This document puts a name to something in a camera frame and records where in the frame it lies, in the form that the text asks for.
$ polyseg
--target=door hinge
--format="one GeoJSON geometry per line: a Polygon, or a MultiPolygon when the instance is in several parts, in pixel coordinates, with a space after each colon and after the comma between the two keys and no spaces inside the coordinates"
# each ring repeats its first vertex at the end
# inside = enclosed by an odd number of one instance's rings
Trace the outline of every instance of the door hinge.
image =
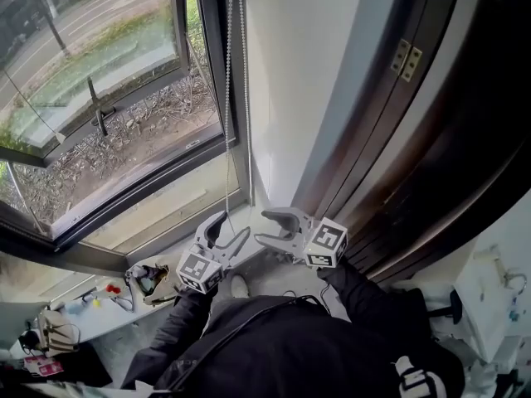
{"type": "Polygon", "coordinates": [[[395,71],[403,80],[409,82],[415,73],[421,56],[422,51],[420,49],[401,39],[395,56],[392,58],[391,70],[395,71]]]}

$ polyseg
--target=person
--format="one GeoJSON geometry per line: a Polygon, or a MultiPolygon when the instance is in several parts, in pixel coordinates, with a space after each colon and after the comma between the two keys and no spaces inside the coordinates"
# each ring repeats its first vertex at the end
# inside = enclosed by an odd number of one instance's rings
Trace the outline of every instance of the person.
{"type": "Polygon", "coordinates": [[[346,262],[318,276],[337,291],[351,323],[311,296],[257,296],[219,303],[205,329],[217,288],[187,289],[134,356],[122,388],[142,381],[216,398],[461,395],[463,366],[431,338],[420,290],[386,293],[346,262]]]}

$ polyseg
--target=open window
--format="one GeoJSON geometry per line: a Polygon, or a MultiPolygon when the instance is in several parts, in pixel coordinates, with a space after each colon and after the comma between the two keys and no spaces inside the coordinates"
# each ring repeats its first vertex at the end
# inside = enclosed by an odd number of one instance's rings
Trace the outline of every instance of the open window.
{"type": "Polygon", "coordinates": [[[225,4],[0,0],[0,250],[116,275],[247,199],[225,4]]]}

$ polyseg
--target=white marker cube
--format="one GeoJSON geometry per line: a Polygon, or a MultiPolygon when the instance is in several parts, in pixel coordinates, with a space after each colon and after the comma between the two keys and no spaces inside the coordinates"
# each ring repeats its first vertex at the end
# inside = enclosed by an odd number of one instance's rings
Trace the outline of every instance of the white marker cube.
{"type": "Polygon", "coordinates": [[[202,294],[206,294],[223,279],[221,264],[190,250],[183,252],[176,271],[183,284],[202,294]]]}
{"type": "Polygon", "coordinates": [[[306,265],[335,267],[347,249],[347,229],[337,222],[323,218],[304,247],[306,265]]]}

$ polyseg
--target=black sleeve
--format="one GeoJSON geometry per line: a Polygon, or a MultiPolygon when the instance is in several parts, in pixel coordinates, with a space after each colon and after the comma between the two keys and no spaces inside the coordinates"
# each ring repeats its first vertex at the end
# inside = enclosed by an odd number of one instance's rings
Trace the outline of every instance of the black sleeve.
{"type": "Polygon", "coordinates": [[[336,290],[352,323],[401,340],[430,338],[426,305],[419,289],[404,294],[384,292],[344,260],[335,269],[319,269],[317,275],[336,290]]]}
{"type": "Polygon", "coordinates": [[[191,289],[179,293],[172,312],[157,330],[149,348],[134,356],[122,389],[134,389],[137,380],[153,386],[171,362],[201,337],[216,292],[217,287],[206,295],[191,289]]]}

